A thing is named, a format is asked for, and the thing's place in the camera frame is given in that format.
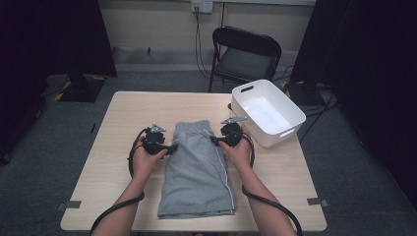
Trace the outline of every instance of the basket handle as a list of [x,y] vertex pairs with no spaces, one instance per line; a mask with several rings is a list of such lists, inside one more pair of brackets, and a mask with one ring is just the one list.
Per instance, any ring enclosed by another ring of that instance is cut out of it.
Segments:
[[251,90],[251,89],[253,89],[253,88],[254,88],[254,86],[249,86],[249,87],[246,87],[246,88],[242,88],[242,89],[240,90],[240,92],[241,92],[241,93],[243,93],[243,92],[248,91],[248,90]]

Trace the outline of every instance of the table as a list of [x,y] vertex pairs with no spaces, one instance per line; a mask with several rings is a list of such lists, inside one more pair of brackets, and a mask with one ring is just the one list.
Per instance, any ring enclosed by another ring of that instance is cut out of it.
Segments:
[[[79,208],[67,208],[61,227],[70,231],[89,231],[95,219],[111,207],[128,185],[130,148],[138,133],[152,123],[166,129],[165,144],[170,145],[179,121],[209,120],[214,134],[221,136],[221,121],[235,116],[227,108],[231,94],[190,92],[118,91],[114,94],[89,153],[86,165],[71,201],[81,201]],[[320,205],[309,205],[317,197],[309,169],[297,136],[273,147],[255,143],[254,170],[280,202],[298,218],[304,231],[322,231],[327,223]],[[228,176],[236,193],[235,215],[194,219],[159,219],[158,204],[164,181],[162,159],[144,189],[134,231],[227,232],[257,231],[248,201],[241,194],[237,171],[228,163]]]

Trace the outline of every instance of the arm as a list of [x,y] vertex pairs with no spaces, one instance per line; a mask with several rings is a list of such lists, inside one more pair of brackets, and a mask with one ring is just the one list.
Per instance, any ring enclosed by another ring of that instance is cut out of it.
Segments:
[[[142,143],[143,139],[144,137],[140,138],[137,146]],[[144,191],[154,167],[166,155],[166,152],[167,150],[164,149],[155,155],[150,155],[143,147],[136,149],[133,160],[134,176],[115,205],[136,198]],[[124,206],[105,216],[92,235],[130,235],[138,204]]]
[[[245,134],[249,134],[245,127],[242,127]],[[250,145],[242,139],[236,147],[230,147],[224,142],[219,142],[226,151],[227,158],[234,164],[245,189],[252,194],[264,197],[279,203],[278,199],[258,178],[249,163]],[[263,236],[288,236],[296,235],[288,216],[281,210],[248,198],[252,214]]]

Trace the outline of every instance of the black cable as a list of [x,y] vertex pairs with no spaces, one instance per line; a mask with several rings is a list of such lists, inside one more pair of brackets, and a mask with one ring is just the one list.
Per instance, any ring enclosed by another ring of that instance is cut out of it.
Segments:
[[316,122],[319,120],[319,118],[326,112],[326,111],[328,111],[328,110],[330,110],[330,109],[333,109],[336,105],[337,105],[337,103],[335,103],[332,107],[329,107],[330,106],[330,104],[331,104],[331,101],[332,101],[332,99],[333,99],[333,96],[334,96],[334,90],[332,91],[332,93],[331,93],[331,96],[330,96],[330,98],[328,99],[328,102],[326,103],[326,106],[325,106],[325,108],[323,109],[323,110],[321,110],[321,111],[319,111],[319,112],[317,112],[317,113],[315,113],[315,114],[310,114],[310,115],[308,115],[307,117],[312,117],[312,116],[315,116],[315,115],[318,115],[316,118],[315,118],[315,120],[312,122],[312,124],[309,126],[309,128],[307,129],[307,131],[303,134],[303,136],[301,137],[301,139],[300,139],[300,144],[303,142],[303,140],[304,140],[304,138],[306,137],[306,135],[309,133],[309,131],[313,128],[313,126],[314,126],[314,124],[316,124]]
[[285,68],[284,74],[282,76],[278,77],[278,78],[272,79],[272,81],[273,82],[275,82],[275,81],[281,81],[283,79],[286,79],[286,78],[290,77],[291,75],[286,76],[286,73],[287,73],[288,69],[291,68],[291,67],[294,67],[294,65],[287,66]]
[[[251,157],[250,157],[250,165],[251,168],[254,167],[254,162],[255,162],[255,147],[254,147],[254,143],[252,142],[252,139],[247,135],[247,134],[243,134],[242,136],[243,139],[245,139],[246,141],[249,142],[249,145],[251,146]],[[297,236],[302,236],[303,235],[303,230],[301,228],[300,222],[298,221],[297,217],[289,210],[287,209],[285,206],[276,203],[274,201],[271,201],[269,199],[263,198],[261,196],[249,193],[245,187],[242,185],[242,193],[243,195],[245,195],[248,198],[252,198],[254,200],[260,201],[264,204],[267,204],[271,207],[275,207],[279,210],[281,210],[283,213],[285,213],[286,215],[288,215],[288,217],[294,222],[294,225],[297,229]]]
[[202,75],[204,77],[209,79],[208,75],[205,74],[205,72],[208,73],[208,74],[209,74],[209,72],[206,70],[205,65],[203,64],[203,59],[201,59],[201,62],[202,62],[203,69],[205,70],[205,72],[202,71],[202,69],[200,68],[199,55],[198,55],[198,49],[197,49],[198,40],[199,40],[199,43],[200,43],[200,57],[202,58],[202,42],[201,42],[201,39],[200,39],[199,8],[195,7],[194,10],[195,10],[195,13],[196,13],[196,20],[197,20],[197,30],[196,30],[196,61],[197,61],[197,67],[199,68],[200,73],[202,73]]
[[138,203],[138,202],[140,202],[141,200],[143,200],[144,199],[144,197],[145,197],[145,192],[142,192],[142,194],[140,195],[140,196],[138,196],[137,198],[134,198],[134,199],[130,199],[130,200],[128,200],[128,201],[125,201],[125,202],[122,202],[122,203],[120,203],[120,204],[117,204],[117,205],[114,205],[114,206],[112,206],[111,208],[109,208],[109,209],[107,209],[105,212],[103,212],[96,220],[95,220],[95,222],[94,222],[94,224],[92,225],[92,227],[91,227],[91,230],[89,231],[89,235],[91,235],[92,234],[92,232],[94,231],[94,229],[95,229],[95,227],[97,227],[97,225],[99,224],[99,222],[105,217],[105,216],[107,216],[109,213],[111,213],[111,212],[113,212],[113,211],[115,211],[115,210],[117,210],[117,209],[119,209],[119,208],[122,208],[122,207],[125,207],[125,206],[128,206],[128,205],[131,205],[131,204],[134,204],[134,203]]
[[[140,131],[139,132],[139,134],[138,134],[138,136],[135,138],[135,140],[133,141],[133,145],[132,145],[132,148],[131,148],[131,151],[130,151],[130,153],[129,153],[129,158],[128,158],[128,160],[129,160],[129,163],[128,163],[128,165],[129,165],[129,171],[130,171],[130,174],[131,174],[131,176],[133,177],[133,155],[135,154],[135,151],[136,151],[136,149],[138,149],[138,148],[140,148],[141,146],[137,146],[137,144],[138,144],[138,140],[139,140],[139,138],[141,137],[141,134],[145,131],[146,129],[143,129],[142,131]],[[117,209],[119,209],[119,208],[122,208],[122,207],[126,207],[126,206],[128,206],[128,205],[131,205],[131,204],[134,204],[134,203],[138,203],[138,202],[140,202],[141,200],[143,200],[144,199],[144,197],[145,197],[145,192],[142,192],[141,193],[141,195],[140,196],[138,196],[138,197],[136,197],[136,198],[134,198],[134,199],[130,199],[130,200],[127,200],[127,201],[125,201],[125,202],[122,202],[122,203],[119,203],[119,204],[117,204],[117,205],[114,205],[114,206],[112,206],[112,207],[110,207],[109,209],[107,209],[105,212],[103,212],[96,220],[95,220],[95,222],[94,222],[94,224],[92,225],[92,227],[91,227],[91,230],[89,231],[89,235],[91,235],[92,234],[92,232],[94,231],[94,229],[95,229],[95,227],[97,227],[97,225],[100,223],[100,221],[105,217],[105,216],[107,216],[109,213],[111,213],[111,212],[113,212],[113,211],[115,211],[115,210],[117,210]]]
[[223,2],[223,9],[221,11],[221,23],[220,26],[223,27],[223,22],[224,22],[224,8],[226,7],[226,3]]

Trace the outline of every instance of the folded clothing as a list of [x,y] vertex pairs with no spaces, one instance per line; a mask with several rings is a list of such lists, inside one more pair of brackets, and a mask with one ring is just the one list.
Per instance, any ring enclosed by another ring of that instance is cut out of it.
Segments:
[[221,147],[209,139],[208,120],[179,122],[166,163],[158,216],[194,218],[234,214],[235,198]]

